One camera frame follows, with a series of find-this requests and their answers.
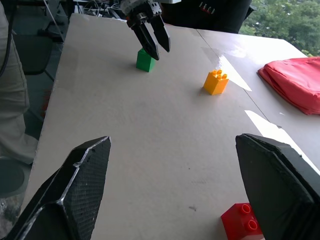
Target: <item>khaki pants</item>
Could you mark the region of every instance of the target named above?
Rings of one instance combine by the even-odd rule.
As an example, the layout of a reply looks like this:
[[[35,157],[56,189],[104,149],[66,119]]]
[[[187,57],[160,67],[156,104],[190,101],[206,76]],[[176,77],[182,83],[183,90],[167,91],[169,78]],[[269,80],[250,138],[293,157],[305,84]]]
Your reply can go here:
[[[8,21],[0,2],[0,67],[6,54],[7,38]],[[25,134],[23,114],[28,108],[26,78],[12,40],[8,63],[0,77],[0,156],[30,164],[34,160],[38,141]]]

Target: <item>green lego block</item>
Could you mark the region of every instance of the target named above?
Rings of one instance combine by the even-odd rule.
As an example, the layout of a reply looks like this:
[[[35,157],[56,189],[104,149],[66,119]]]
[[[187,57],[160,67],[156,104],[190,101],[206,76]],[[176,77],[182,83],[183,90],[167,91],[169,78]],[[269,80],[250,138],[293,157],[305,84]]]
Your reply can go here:
[[[141,48],[138,51],[138,56],[136,58],[136,68],[150,72],[156,65],[156,60],[152,58],[146,51]]]

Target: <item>black textured material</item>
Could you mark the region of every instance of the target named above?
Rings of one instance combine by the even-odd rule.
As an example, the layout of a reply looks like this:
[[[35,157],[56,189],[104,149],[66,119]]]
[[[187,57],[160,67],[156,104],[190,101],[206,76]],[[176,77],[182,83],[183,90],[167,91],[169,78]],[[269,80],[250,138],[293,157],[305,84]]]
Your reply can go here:
[[[320,238],[320,176],[289,145],[236,137],[241,175],[266,240]]]
[[[90,240],[104,192],[111,142],[101,137],[71,151],[33,196],[6,240]]]

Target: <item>black cloth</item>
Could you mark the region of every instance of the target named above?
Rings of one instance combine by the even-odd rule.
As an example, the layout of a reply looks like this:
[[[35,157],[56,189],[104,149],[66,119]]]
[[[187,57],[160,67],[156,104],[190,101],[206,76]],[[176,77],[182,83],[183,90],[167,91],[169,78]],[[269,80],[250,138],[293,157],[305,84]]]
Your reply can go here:
[[[167,24],[237,34],[252,0],[182,0],[162,4]]]

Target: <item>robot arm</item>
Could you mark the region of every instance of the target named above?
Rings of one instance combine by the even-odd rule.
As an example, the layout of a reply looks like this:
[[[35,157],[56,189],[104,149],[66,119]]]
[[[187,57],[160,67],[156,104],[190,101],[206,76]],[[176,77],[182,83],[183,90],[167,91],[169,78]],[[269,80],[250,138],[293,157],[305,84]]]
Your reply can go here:
[[[150,35],[145,23],[150,23],[158,43],[170,51],[170,37],[161,18],[158,2],[175,4],[181,0],[122,0],[120,8],[127,16],[127,25],[131,28],[143,49],[154,59],[159,60],[158,46]]]

